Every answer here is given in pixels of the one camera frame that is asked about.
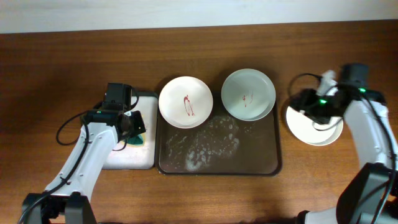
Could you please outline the white stained plate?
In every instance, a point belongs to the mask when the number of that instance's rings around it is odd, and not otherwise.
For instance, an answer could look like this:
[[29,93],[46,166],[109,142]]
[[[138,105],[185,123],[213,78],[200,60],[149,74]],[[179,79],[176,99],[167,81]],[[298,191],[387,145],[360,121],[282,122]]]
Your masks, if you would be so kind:
[[332,117],[328,124],[317,124],[290,106],[287,107],[285,117],[292,134],[302,142],[313,146],[333,143],[343,130],[343,120],[340,117]]

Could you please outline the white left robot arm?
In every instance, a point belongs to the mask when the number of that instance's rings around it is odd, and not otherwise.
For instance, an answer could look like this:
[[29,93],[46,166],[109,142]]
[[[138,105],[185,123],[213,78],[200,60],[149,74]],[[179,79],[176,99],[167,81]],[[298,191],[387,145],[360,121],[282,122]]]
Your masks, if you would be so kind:
[[50,223],[59,215],[66,223],[96,223],[90,200],[104,163],[119,142],[146,131],[132,97],[139,98],[132,86],[109,83],[102,102],[76,115],[81,129],[75,147],[45,190],[27,195],[19,223]]

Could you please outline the pink stained plate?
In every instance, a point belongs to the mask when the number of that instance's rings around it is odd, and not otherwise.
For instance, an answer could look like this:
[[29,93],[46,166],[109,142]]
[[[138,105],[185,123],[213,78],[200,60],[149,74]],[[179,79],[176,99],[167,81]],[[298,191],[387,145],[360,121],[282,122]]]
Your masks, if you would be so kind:
[[195,77],[177,77],[169,81],[159,95],[163,118],[176,128],[190,129],[204,123],[213,109],[209,87]]

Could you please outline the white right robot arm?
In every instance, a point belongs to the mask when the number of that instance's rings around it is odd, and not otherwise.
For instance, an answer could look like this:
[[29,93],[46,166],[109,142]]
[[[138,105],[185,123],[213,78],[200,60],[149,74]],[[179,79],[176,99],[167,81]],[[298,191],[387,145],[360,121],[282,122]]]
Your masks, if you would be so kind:
[[397,141],[389,125],[385,97],[368,89],[369,68],[349,63],[340,77],[319,77],[316,90],[290,97],[289,106],[316,124],[333,117],[351,131],[361,169],[340,195],[335,207],[300,212],[296,223],[397,223]]

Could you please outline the green and yellow sponge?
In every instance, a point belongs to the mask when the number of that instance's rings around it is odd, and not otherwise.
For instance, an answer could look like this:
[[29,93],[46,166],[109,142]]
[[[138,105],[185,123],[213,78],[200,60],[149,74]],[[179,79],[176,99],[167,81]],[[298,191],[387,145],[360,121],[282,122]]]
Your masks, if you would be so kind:
[[132,138],[129,138],[127,140],[127,145],[131,145],[131,146],[143,146],[145,144],[146,138],[145,138],[145,134],[140,134],[137,136],[134,136]]

